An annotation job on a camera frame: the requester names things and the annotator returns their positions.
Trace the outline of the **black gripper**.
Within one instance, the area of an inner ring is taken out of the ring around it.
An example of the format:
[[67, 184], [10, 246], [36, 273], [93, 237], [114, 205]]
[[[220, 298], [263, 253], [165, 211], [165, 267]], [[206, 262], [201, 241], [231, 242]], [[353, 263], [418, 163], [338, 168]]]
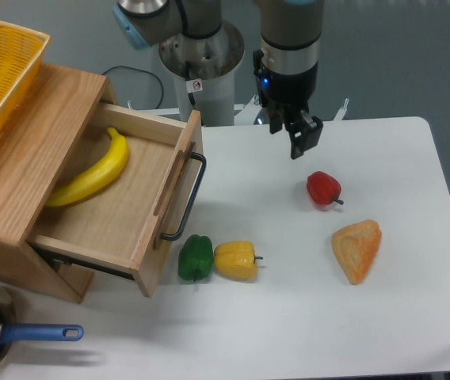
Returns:
[[[300, 50], [261, 47], [253, 53], [257, 98], [261, 106], [259, 116], [269, 119], [269, 133], [272, 135], [285, 126], [290, 136], [293, 160], [316, 147], [323, 131], [323, 122], [306, 112], [309, 98], [315, 91], [318, 59], [317, 47]], [[284, 106], [302, 110], [284, 120], [281, 112]]]

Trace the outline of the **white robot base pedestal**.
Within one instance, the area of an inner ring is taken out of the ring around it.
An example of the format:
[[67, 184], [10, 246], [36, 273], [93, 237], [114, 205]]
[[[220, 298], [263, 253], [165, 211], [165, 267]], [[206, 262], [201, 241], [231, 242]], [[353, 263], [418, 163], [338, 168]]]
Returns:
[[178, 34], [158, 47], [159, 58], [172, 75], [179, 119], [200, 112], [205, 127], [235, 123], [235, 74], [245, 56], [244, 39], [228, 21], [204, 39]]

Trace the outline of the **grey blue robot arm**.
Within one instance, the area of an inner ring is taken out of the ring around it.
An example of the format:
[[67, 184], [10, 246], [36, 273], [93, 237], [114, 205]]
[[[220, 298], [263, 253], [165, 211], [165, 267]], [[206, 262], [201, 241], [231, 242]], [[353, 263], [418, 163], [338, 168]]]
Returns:
[[[272, 134], [285, 129], [291, 157], [318, 144], [322, 121], [309, 114], [322, 35], [322, 1], [257, 1], [261, 43], [252, 54], [258, 100]], [[234, 101], [225, 89], [245, 54], [241, 33], [222, 17], [219, 1], [118, 1], [117, 24], [135, 49], [158, 46], [165, 68], [180, 84], [180, 108], [201, 111], [204, 125], [229, 125]]]

